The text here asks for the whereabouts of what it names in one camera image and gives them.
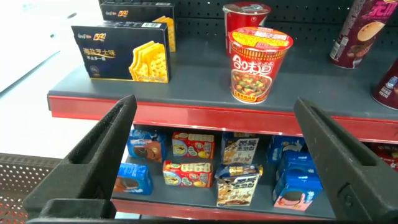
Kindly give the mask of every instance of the food packaging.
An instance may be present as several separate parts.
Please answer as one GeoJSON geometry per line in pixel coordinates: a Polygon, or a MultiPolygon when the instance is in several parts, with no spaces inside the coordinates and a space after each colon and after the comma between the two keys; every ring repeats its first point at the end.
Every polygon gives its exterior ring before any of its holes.
{"type": "Polygon", "coordinates": [[[332,63],[357,68],[397,5],[397,0],[355,0],[331,50],[332,63]]]}
{"type": "Polygon", "coordinates": [[[372,92],[372,97],[380,104],[398,110],[398,58],[372,92]]]}
{"type": "Polygon", "coordinates": [[[271,8],[258,2],[236,2],[223,6],[225,20],[225,43],[229,55],[229,33],[240,27],[264,25],[271,8]]]}
{"type": "Polygon", "coordinates": [[[242,27],[229,34],[231,41],[231,92],[243,103],[263,102],[293,39],[264,27],[242,27]]]}

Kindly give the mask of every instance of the instant noodle cup lid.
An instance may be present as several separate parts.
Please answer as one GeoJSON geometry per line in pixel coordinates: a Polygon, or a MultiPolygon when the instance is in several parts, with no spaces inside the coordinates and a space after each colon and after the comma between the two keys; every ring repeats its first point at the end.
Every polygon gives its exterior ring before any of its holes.
{"type": "Polygon", "coordinates": [[[293,45],[289,35],[265,27],[242,27],[229,33],[229,40],[238,47],[261,52],[277,52],[293,45]]]}
{"type": "Polygon", "coordinates": [[[223,11],[247,15],[261,15],[270,13],[271,8],[258,2],[236,2],[224,5],[223,11]]]}

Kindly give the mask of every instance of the black cracker box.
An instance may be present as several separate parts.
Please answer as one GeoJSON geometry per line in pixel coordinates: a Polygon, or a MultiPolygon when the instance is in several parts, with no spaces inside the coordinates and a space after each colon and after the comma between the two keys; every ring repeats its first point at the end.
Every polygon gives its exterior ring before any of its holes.
{"type": "Polygon", "coordinates": [[[117,2],[101,4],[104,20],[131,22],[164,22],[168,25],[170,51],[175,52],[174,5],[169,2],[117,2]]]}
{"type": "Polygon", "coordinates": [[[91,78],[169,82],[167,24],[104,21],[72,30],[91,78]]]}

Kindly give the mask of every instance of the gray shelf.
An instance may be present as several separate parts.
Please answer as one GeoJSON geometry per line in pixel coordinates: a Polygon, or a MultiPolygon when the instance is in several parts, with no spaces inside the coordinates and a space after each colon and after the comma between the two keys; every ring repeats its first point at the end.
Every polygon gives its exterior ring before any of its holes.
{"type": "Polygon", "coordinates": [[[394,49],[376,45],[361,68],[349,70],[328,61],[331,46],[329,42],[293,46],[268,99],[258,105],[240,103],[232,97],[230,61],[220,37],[179,38],[178,52],[171,56],[172,77],[168,84],[90,80],[80,66],[49,95],[118,100],[133,94],[138,101],[146,102],[283,112],[292,112],[295,100],[301,96],[332,115],[397,120],[396,111],[370,97],[372,86],[397,57],[394,49]]]}
{"type": "MultiPolygon", "coordinates": [[[[221,160],[221,132],[209,132],[200,131],[200,133],[211,133],[216,134],[216,151],[215,158],[211,161],[208,159],[189,159],[174,157],[171,149],[171,141],[168,142],[170,148],[167,151],[167,159],[173,162],[212,162],[214,171],[217,170],[221,160]]],[[[254,156],[254,164],[262,164],[264,166],[264,175],[260,178],[259,183],[256,187],[254,197],[250,206],[234,206],[234,207],[216,207],[217,189],[216,182],[213,181],[211,188],[196,188],[196,187],[181,187],[181,186],[170,186],[166,185],[162,173],[162,164],[145,161],[142,159],[135,159],[129,157],[126,162],[135,164],[148,165],[152,179],[154,182],[154,190],[151,195],[137,195],[137,194],[121,194],[114,193],[113,198],[123,200],[135,200],[140,202],[152,202],[152,203],[164,203],[172,205],[184,205],[192,207],[202,208],[218,208],[227,210],[237,210],[241,212],[260,212],[260,213],[271,213],[275,215],[296,215],[313,218],[327,218],[334,219],[334,213],[331,209],[331,205],[327,199],[327,196],[322,192],[311,204],[311,206],[305,211],[296,211],[283,208],[274,208],[272,203],[272,191],[274,189],[274,179],[276,167],[266,162],[266,145],[268,143],[267,136],[263,136],[257,147],[256,154],[254,156]]]]}

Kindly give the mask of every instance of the oreo box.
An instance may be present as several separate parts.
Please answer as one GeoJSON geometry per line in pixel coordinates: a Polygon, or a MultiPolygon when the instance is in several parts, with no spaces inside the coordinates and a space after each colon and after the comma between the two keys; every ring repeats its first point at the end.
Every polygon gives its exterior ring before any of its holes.
{"type": "Polygon", "coordinates": [[[167,24],[103,21],[72,30],[91,78],[169,82],[167,24]]]}
{"type": "Polygon", "coordinates": [[[152,189],[152,177],[147,166],[120,164],[113,192],[150,195],[152,189]]]}
{"type": "Polygon", "coordinates": [[[286,151],[276,171],[276,180],[279,180],[286,170],[296,170],[308,174],[318,174],[311,155],[307,152],[286,151]]]}
{"type": "Polygon", "coordinates": [[[164,22],[168,27],[170,51],[176,51],[174,5],[169,2],[114,2],[101,4],[102,17],[110,21],[164,22]]]}
{"type": "Polygon", "coordinates": [[[299,152],[305,144],[304,138],[292,136],[273,136],[267,149],[268,163],[278,164],[285,151],[299,152]]]}
{"type": "Polygon", "coordinates": [[[224,132],[221,140],[221,163],[251,164],[258,142],[256,134],[224,132]]]}
{"type": "Polygon", "coordinates": [[[166,135],[134,129],[130,131],[127,148],[131,157],[163,162],[166,158],[166,135]]]}
{"type": "Polygon", "coordinates": [[[278,180],[272,199],[274,207],[305,211],[321,191],[317,175],[287,170],[278,180]]]}

